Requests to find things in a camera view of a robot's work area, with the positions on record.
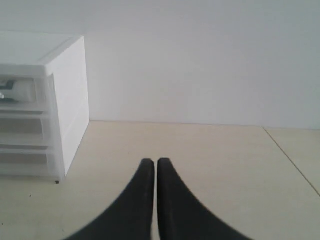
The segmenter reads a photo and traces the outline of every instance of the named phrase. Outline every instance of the beige floor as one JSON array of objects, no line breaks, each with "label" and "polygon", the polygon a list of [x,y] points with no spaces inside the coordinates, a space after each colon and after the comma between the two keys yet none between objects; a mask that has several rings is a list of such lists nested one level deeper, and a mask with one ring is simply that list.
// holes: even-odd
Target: beige floor
[{"label": "beige floor", "polygon": [[252,239],[319,240],[319,145],[320,131],[91,122],[65,182],[0,178],[0,239],[63,239],[114,201],[142,158],[170,157],[193,193]]}]

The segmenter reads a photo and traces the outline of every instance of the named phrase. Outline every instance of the white wall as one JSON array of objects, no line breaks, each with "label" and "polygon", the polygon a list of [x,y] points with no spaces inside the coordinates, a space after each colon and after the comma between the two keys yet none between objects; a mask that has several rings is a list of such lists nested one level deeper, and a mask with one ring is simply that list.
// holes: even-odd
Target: white wall
[{"label": "white wall", "polygon": [[320,129],[319,0],[2,0],[0,30],[84,34],[93,120]]}]

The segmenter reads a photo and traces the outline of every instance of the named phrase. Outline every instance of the white plastic drawer unit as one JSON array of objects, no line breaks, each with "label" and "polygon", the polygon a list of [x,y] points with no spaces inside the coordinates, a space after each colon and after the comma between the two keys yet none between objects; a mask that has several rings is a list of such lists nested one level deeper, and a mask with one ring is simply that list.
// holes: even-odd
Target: white plastic drawer unit
[{"label": "white plastic drawer unit", "polygon": [[82,36],[0,32],[0,175],[62,180],[89,119]]}]

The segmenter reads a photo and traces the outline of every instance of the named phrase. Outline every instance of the cabinet top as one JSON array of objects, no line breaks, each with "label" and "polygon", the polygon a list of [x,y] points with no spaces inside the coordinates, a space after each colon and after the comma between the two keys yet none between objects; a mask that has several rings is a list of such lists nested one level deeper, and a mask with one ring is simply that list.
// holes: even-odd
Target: cabinet top
[{"label": "cabinet top", "polygon": [[0,75],[20,75],[23,69],[48,74],[50,63],[81,36],[0,31]]}]

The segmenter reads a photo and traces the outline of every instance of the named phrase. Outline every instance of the black rubber tip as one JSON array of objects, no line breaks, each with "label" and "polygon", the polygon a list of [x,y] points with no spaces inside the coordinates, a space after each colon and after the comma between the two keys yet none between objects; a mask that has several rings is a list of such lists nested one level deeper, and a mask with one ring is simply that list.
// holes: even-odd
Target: black rubber tip
[{"label": "black rubber tip", "polygon": [[161,240],[249,240],[196,199],[168,158],[157,164],[157,211]]},{"label": "black rubber tip", "polygon": [[67,240],[151,240],[154,189],[155,164],[143,159],[115,202]]}]

